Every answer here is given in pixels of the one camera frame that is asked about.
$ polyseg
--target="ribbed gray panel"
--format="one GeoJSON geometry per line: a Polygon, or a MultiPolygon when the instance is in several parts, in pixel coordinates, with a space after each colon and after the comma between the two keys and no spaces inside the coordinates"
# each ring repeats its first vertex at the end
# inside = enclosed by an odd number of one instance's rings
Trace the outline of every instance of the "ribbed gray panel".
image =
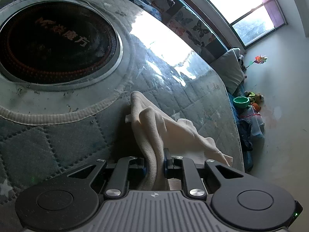
{"type": "Polygon", "coordinates": [[[206,204],[180,191],[130,191],[105,202],[88,224],[72,232],[236,232],[218,221],[206,204]]]}

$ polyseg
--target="cream fleece fabric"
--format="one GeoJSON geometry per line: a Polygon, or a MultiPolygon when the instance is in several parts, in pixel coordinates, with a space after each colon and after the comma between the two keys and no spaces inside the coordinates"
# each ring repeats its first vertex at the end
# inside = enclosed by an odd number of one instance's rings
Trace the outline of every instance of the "cream fleece fabric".
{"type": "Polygon", "coordinates": [[[164,178],[164,148],[168,148],[172,156],[188,157],[199,164],[214,159],[232,165],[233,158],[221,153],[212,138],[200,136],[191,121],[179,119],[176,122],[138,91],[131,93],[130,121],[147,162],[140,190],[169,189],[164,178]]]}

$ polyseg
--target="window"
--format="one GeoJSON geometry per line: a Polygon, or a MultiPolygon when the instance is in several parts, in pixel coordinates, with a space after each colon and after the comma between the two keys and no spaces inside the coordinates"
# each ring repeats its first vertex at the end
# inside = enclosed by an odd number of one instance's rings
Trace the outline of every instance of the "window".
{"type": "Polygon", "coordinates": [[[275,0],[208,0],[247,48],[285,25],[275,0]]]}

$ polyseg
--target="purple curtain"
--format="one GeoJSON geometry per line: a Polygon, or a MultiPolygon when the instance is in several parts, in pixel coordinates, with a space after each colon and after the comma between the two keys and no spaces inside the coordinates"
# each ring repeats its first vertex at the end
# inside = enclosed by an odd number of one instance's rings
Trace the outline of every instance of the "purple curtain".
{"type": "Polygon", "coordinates": [[[267,13],[269,14],[270,19],[272,20],[272,23],[273,23],[275,28],[284,24],[283,17],[280,13],[278,6],[277,6],[277,3],[274,0],[268,2],[264,6],[265,6],[265,9],[267,10],[267,13]]]}

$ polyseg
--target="window frame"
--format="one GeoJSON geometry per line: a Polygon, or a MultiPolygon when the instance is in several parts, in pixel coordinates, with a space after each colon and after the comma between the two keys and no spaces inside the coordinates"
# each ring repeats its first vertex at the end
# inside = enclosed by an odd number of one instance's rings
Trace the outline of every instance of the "window frame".
{"type": "Polygon", "coordinates": [[[222,19],[225,21],[225,23],[229,26],[229,28],[232,30],[232,32],[234,33],[234,35],[237,37],[237,39],[239,40],[239,42],[241,43],[242,47],[246,50],[248,48],[250,48],[251,46],[253,46],[254,44],[256,44],[257,42],[261,41],[263,38],[267,37],[268,35],[270,35],[271,33],[275,32],[276,30],[280,29],[281,27],[287,25],[286,19],[282,13],[282,9],[280,7],[280,5],[278,4],[277,0],[268,0],[265,3],[262,3],[260,5],[258,5],[257,7],[251,9],[249,12],[247,12],[246,14],[242,15],[240,18],[236,19],[235,21],[233,21],[232,23],[229,23],[225,17],[222,15],[222,13],[217,9],[217,7],[210,1],[207,0],[207,2],[209,2],[209,4],[216,10],[216,12],[222,17],[222,19]],[[258,39],[254,40],[252,43],[248,44],[247,46],[244,44],[244,42],[242,41],[242,39],[240,38],[240,36],[237,34],[237,32],[235,31],[235,29],[233,28],[233,25],[238,23],[240,20],[244,19],[246,16],[250,15],[252,12],[256,11],[257,9],[263,7],[264,5],[268,4],[271,1],[275,1],[277,4],[277,7],[282,15],[284,24],[280,25],[277,28],[274,28],[273,30],[267,32],[265,35],[259,37],[258,39]]]}

